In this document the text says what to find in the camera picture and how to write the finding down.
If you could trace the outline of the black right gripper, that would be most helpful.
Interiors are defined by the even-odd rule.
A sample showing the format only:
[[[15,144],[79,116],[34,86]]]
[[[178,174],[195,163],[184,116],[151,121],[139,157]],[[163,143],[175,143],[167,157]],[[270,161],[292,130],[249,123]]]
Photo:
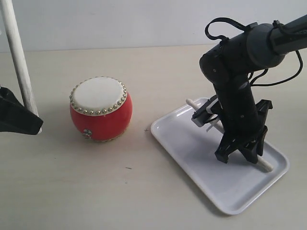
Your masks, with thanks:
[[[264,139],[268,132],[266,119],[273,108],[270,100],[254,100],[248,83],[215,85],[224,128],[221,142],[215,151],[218,161],[228,162],[234,151],[241,149],[244,158],[253,164],[263,155]]]

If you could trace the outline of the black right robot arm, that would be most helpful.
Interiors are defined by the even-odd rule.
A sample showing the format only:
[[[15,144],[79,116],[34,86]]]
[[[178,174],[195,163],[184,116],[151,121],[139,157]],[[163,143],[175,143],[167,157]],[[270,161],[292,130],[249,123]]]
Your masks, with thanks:
[[[219,119],[224,134],[215,152],[216,158],[226,163],[234,151],[256,164],[263,155],[264,139],[268,131],[265,124],[270,100],[254,101],[249,76],[256,71],[266,73],[278,66],[289,52],[298,52],[307,46],[307,18],[302,16],[287,24],[252,23],[242,25],[232,19],[220,17],[217,22],[229,23],[241,34],[228,38],[212,36],[219,44],[199,60],[203,75],[215,90],[192,120],[199,127]]]

